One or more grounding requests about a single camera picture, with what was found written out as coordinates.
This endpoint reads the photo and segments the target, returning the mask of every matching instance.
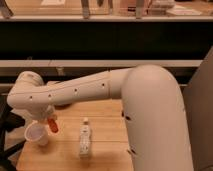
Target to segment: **table surface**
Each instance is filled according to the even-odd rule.
[[[81,15],[81,1],[66,0],[62,5],[41,5],[42,0],[6,0],[8,6],[12,9],[15,15]],[[121,9],[127,4],[134,4],[134,0],[113,0],[113,15],[128,16],[135,15],[134,12],[127,12],[127,9]],[[192,0],[185,2],[176,2],[186,8],[201,11],[202,15],[210,15],[213,11],[213,2],[207,0]],[[103,0],[103,5],[99,7],[97,0],[89,0],[91,14],[109,15],[108,0]]]
[[[59,132],[49,131],[46,147],[26,142],[18,171],[133,171],[120,100],[82,102],[58,107]],[[79,133],[83,118],[92,129],[92,157],[79,158]]]

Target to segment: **wooden table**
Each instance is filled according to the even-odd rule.
[[[49,132],[47,147],[26,142],[18,171],[133,171],[120,100],[76,103],[57,108],[59,132]],[[83,118],[92,129],[92,157],[78,156]]]

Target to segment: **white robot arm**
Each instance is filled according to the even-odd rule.
[[[41,120],[54,105],[121,98],[134,171],[193,171],[183,97],[175,78],[160,66],[106,71],[45,86],[23,72],[8,95],[13,108]]]

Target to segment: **clear cup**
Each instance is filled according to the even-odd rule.
[[[37,143],[40,146],[48,144],[48,133],[41,123],[31,123],[24,132],[24,137],[29,142]]]

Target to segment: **white object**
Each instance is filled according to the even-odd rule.
[[[41,2],[42,6],[45,5],[64,5],[66,0],[43,0]]]
[[[83,125],[80,130],[80,149],[79,156],[81,158],[90,157],[91,154],[91,128],[88,118],[84,118]]]
[[[143,65],[50,86],[41,86],[41,80],[36,73],[23,72],[8,95],[8,104],[27,109],[39,120],[54,105],[122,98],[134,171],[194,170],[183,97],[164,68]],[[82,147],[88,146],[89,141],[82,142]]]
[[[188,16],[196,16],[196,15],[201,15],[202,12],[195,10],[195,9],[189,9],[180,5],[175,5],[173,8],[168,9],[167,14],[170,15],[179,15],[179,16],[183,16],[183,15],[188,15]]]
[[[25,130],[24,137],[27,141],[37,143],[40,146],[48,144],[48,133],[43,124],[31,123]]]

